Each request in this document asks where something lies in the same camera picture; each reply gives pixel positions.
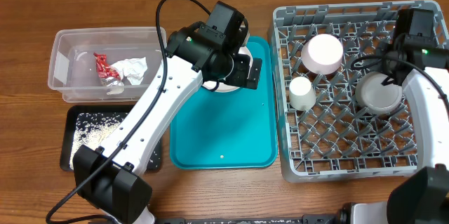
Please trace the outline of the small white bowl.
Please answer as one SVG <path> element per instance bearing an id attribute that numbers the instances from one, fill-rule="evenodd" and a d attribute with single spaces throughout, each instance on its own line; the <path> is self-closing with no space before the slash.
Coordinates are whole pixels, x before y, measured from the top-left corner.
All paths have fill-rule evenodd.
<path id="1" fill-rule="evenodd" d="M 318 34 L 301 50 L 304 66 L 315 74 L 332 74 L 338 70 L 343 58 L 343 45 L 330 34 Z"/>

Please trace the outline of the cream paper cup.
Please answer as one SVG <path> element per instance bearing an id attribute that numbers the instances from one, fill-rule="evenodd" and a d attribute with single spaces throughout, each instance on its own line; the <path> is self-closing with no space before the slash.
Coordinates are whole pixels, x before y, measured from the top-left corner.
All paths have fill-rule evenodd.
<path id="1" fill-rule="evenodd" d="M 306 77 L 295 77 L 289 84 L 290 106 L 299 111 L 311 109 L 316 103 L 316 93 Z"/>

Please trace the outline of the white napkin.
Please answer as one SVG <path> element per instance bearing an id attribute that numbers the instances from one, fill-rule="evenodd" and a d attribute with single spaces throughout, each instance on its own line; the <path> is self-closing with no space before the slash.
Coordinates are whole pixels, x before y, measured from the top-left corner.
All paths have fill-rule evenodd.
<path id="1" fill-rule="evenodd" d="M 131 58 L 120 60 L 111 65 L 120 77 L 120 80 L 127 79 L 131 85 L 140 85 L 147 71 L 146 58 Z"/>

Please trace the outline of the red snack wrapper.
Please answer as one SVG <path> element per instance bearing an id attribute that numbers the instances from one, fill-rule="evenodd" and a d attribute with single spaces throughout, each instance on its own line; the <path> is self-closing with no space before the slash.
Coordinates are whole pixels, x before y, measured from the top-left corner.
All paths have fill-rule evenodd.
<path id="1" fill-rule="evenodd" d="M 107 63 L 107 55 L 94 53 L 96 72 L 103 86 L 123 86 L 120 74 Z"/>

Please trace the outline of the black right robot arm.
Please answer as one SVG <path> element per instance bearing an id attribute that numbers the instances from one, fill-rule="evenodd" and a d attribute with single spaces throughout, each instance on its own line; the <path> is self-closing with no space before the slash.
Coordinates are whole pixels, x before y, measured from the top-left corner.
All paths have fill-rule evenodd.
<path id="1" fill-rule="evenodd" d="M 400 10 L 392 43 L 382 45 L 384 85 L 401 86 L 413 117 L 417 172 L 392 191 L 388 223 L 448 222 L 448 50 L 439 48 L 434 12 Z"/>

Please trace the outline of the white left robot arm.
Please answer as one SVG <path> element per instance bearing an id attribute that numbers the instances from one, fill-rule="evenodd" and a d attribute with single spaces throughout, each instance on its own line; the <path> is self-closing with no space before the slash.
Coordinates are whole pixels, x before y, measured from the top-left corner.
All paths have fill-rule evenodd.
<path id="1" fill-rule="evenodd" d="M 122 123 L 95 149 L 74 154 L 76 193 L 112 223 L 153 220 L 151 186 L 141 175 L 160 137 L 206 81 L 257 88 L 262 61 L 241 53 L 246 20 L 236 24 L 195 22 L 170 35 L 155 78 Z"/>

